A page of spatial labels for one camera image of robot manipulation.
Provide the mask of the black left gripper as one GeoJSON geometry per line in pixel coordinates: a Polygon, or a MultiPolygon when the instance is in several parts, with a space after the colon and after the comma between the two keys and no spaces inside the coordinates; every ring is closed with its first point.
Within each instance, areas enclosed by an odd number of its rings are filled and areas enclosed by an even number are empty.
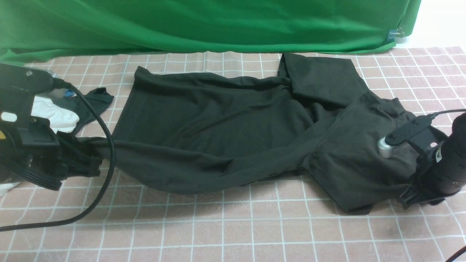
{"type": "Polygon", "coordinates": [[[72,133],[54,132],[48,120],[1,121],[2,185],[30,182],[58,191],[71,177],[100,176],[103,159],[72,133]]]}

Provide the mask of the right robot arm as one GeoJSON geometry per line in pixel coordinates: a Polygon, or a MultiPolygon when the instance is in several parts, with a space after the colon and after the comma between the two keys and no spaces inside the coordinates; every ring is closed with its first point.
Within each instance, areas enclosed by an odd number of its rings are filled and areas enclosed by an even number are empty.
{"type": "Polygon", "coordinates": [[[395,138],[409,144],[417,153],[416,171],[408,188],[397,201],[408,209],[413,205],[437,205],[465,186],[465,114],[452,124],[446,135],[431,123],[436,114],[419,116],[395,132],[395,138]]]}

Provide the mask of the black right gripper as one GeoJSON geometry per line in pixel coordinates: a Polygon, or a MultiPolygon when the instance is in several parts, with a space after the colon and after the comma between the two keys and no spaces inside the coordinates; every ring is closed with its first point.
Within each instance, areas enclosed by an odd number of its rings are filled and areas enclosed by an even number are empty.
{"type": "Polygon", "coordinates": [[[464,186],[465,157],[443,142],[426,159],[419,159],[418,169],[397,202],[402,206],[436,206],[464,186]]]}

